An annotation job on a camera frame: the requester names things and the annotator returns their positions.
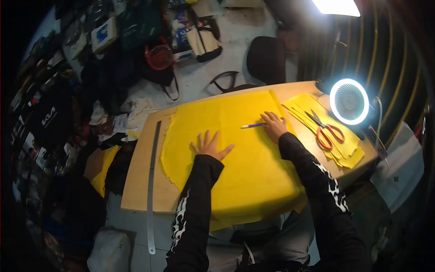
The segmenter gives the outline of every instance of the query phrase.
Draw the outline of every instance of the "scissors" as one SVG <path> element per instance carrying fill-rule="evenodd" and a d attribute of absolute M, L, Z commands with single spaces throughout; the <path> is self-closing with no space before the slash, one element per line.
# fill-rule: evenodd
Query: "scissors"
<path fill-rule="evenodd" d="M 339 143 L 344 143 L 345 141 L 345 135 L 343 134 L 343 132 L 341 131 L 341 129 L 339 129 L 336 126 L 333 126 L 331 124 L 324 124 L 322 123 L 322 121 L 320 121 L 319 116 L 313 111 L 311 110 L 311 112 L 313 113 L 313 115 L 309 114 L 308 112 L 305 112 L 311 119 L 313 119 L 314 122 L 316 122 L 319 125 L 319 128 L 317 129 L 317 141 L 319 141 L 319 144 L 326 150 L 331 150 L 333 145 L 332 145 L 332 141 L 331 139 L 326 136 L 326 134 L 323 132 L 323 129 L 326 128 L 330 131 L 330 133 L 334 136 L 335 139 L 337 139 L 337 141 Z M 338 133 L 340 133 L 341 138 L 339 138 L 337 136 L 337 134 L 333 131 L 336 130 Z M 323 137 L 326 139 L 326 141 L 328 142 L 329 146 L 325 145 L 322 140 L 320 139 L 320 134 L 323 135 Z"/>

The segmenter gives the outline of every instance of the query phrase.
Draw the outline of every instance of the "metal ruler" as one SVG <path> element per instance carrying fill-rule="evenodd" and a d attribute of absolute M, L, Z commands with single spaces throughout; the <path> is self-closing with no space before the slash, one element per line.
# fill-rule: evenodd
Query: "metal ruler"
<path fill-rule="evenodd" d="M 147 199 L 147 236 L 148 252 L 156 254 L 156 245 L 154 242 L 154 224 L 153 224 L 153 183 L 154 183 L 154 165 L 156 162 L 157 143 L 159 141 L 161 121 L 157 122 L 156 133 L 154 134 L 153 152 L 151 153 L 150 174 L 148 176 L 148 199 Z"/>

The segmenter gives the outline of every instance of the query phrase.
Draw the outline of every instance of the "blue logo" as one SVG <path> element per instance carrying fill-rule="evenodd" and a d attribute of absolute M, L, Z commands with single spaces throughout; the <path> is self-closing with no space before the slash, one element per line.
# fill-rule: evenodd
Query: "blue logo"
<path fill-rule="evenodd" d="M 97 31 L 98 43 L 102 42 L 106 38 L 107 38 L 107 25 L 104 25 Z"/>

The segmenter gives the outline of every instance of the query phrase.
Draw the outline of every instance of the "white bag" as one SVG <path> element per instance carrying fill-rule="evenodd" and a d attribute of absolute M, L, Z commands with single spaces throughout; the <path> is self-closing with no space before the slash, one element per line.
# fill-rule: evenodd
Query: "white bag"
<path fill-rule="evenodd" d="M 128 272 L 130 239 L 125 233 L 102 229 L 87 259 L 91 272 Z"/>
<path fill-rule="evenodd" d="M 388 165 L 381 161 L 370 181 L 393 213 L 412 193 L 425 165 L 422 147 L 405 122 L 401 123 L 387 153 Z"/>

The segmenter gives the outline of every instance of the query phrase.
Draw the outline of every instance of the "led light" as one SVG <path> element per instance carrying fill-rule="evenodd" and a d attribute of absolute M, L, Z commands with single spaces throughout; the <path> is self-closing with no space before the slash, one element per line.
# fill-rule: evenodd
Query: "led light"
<path fill-rule="evenodd" d="M 360 17 L 361 14 L 353 0 L 312 0 L 323 14 L 338 14 Z"/>
<path fill-rule="evenodd" d="M 361 92 L 362 97 L 364 99 L 364 109 L 362 110 L 361 115 L 358 118 L 354 119 L 354 120 L 347 120 L 347 119 L 343 118 L 338 113 L 337 107 L 335 106 L 335 95 L 337 94 L 337 90 L 338 90 L 339 87 L 341 87 L 344 84 L 355 85 L 358 88 L 358 90 Z M 350 79 L 350 78 L 341 79 L 337 83 L 335 83 L 334 86 L 332 86 L 331 93 L 329 94 L 329 104 L 331 106 L 332 112 L 337 117 L 337 119 L 340 120 L 341 122 L 345 123 L 345 124 L 350 124 L 350 125 L 359 124 L 359 123 L 361 123 L 366 118 L 367 113 L 368 113 L 368 96 L 367 96 L 367 93 L 365 92 L 365 90 L 361 86 L 361 84 L 359 84 L 358 82 L 356 82 L 355 80 Z"/>

